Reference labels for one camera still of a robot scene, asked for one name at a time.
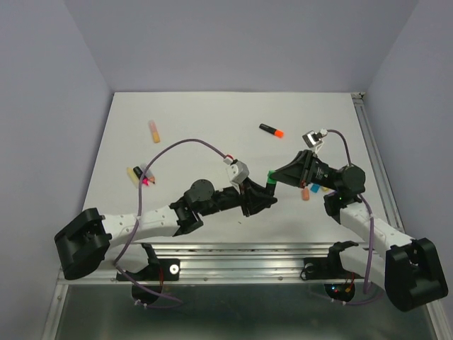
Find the pastel orange highlighter cap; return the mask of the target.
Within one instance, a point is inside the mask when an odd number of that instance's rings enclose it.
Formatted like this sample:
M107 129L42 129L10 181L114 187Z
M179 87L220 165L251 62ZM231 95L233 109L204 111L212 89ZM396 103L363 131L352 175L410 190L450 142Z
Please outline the pastel orange highlighter cap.
M308 188L302 190L302 200L308 201L310 199L310 193Z

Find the blue highlighter cap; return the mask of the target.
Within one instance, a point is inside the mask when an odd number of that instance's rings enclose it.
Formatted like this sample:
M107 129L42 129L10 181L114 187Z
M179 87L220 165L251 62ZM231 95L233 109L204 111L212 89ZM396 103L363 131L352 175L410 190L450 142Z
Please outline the blue highlighter cap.
M311 186L311 192L313 192L313 193L317 193L319 191L319 189L320 189L320 185L318 185L318 184L313 184Z

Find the orange cap black highlighter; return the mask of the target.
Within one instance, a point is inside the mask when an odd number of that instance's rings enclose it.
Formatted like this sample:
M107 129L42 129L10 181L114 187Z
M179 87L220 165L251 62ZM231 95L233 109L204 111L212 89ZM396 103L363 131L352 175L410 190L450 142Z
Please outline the orange cap black highlighter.
M263 123L261 123L259 125L259 128L261 130L271 134L271 135L274 135L274 136L278 137L278 138L283 138L284 135L285 135L283 131L278 130L278 129L274 128L274 127L270 127L269 125L266 125L266 124L263 124Z

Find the pastel orange grey highlighter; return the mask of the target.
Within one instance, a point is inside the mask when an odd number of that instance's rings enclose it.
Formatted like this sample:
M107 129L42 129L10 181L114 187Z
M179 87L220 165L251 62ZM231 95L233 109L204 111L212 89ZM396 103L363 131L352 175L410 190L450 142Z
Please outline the pastel orange grey highlighter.
M145 178L147 179L147 182L155 184L156 180L155 180L153 173L151 172L151 169L147 169L146 164L141 164L140 168L141 168L142 172L144 173Z

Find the pastel pink orange highlighter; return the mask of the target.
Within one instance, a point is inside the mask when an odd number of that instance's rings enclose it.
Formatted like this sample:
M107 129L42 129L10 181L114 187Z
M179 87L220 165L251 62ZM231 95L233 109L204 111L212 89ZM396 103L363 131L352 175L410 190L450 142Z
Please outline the pastel pink orange highlighter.
M148 126L149 126L149 130L150 130L150 133L151 133L151 138L153 140L154 143L160 143L160 135L159 135L159 131L157 130L157 127L156 127L156 123L153 121L153 120L150 120L148 122Z

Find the green cap black highlighter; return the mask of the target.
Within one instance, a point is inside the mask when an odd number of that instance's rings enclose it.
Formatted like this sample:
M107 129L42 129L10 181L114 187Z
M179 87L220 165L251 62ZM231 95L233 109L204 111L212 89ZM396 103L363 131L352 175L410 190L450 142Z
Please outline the green cap black highlighter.
M266 182L266 186L265 186L265 192L267 195L269 196L274 196L275 194L275 188L276 188L276 184L275 185L272 185L272 184L268 184Z

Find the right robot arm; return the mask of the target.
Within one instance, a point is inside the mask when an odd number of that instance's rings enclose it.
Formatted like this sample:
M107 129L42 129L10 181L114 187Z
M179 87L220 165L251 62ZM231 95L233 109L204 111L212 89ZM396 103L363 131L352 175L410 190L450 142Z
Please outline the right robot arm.
M298 188L308 184L329 188L331 192L323 197L327 216L368 244L364 249L354 241L336 242L326 258L305 266L304 279L328 280L354 273L384 290L402 312L448 295L435 245L427 238L412 238L374 216L362 197L366 176L360 167L348 164L334 169L314 152L304 150L268 178Z

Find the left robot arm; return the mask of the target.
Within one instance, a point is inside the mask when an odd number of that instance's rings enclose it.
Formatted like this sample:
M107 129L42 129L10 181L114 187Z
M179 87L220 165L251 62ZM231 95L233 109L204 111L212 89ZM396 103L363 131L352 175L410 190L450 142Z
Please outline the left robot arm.
M240 208L246 217L277 202L276 182L261 186L246 178L238 187L214 188L199 179L177 201L136 215L102 215L97 208L79 213L54 238L64 278L73 281L92 274L109 249L152 237L177 237L203 225L204 216Z

